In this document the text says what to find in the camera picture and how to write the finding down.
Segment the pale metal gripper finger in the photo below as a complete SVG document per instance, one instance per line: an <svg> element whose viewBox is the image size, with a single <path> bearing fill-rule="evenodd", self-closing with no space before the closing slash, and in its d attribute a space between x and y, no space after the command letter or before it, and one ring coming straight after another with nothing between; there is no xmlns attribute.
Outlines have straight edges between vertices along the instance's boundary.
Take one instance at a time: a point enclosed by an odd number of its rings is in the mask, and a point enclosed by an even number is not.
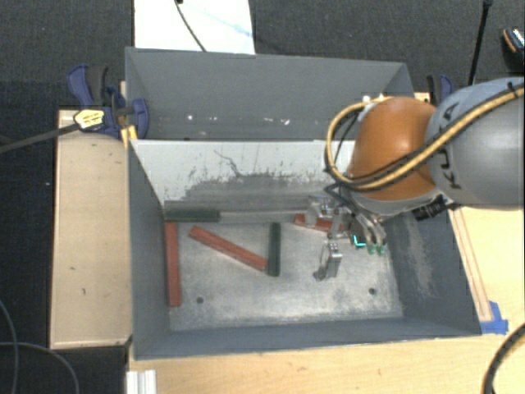
<svg viewBox="0 0 525 394"><path fill-rule="evenodd" d="M309 227L330 227L333 218L333 202L328 196L309 196L307 225Z"/></svg>
<svg viewBox="0 0 525 394"><path fill-rule="evenodd" d="M342 253L335 241L326 241L322 247L319 267L313 273L317 282L337 277L342 261Z"/></svg>

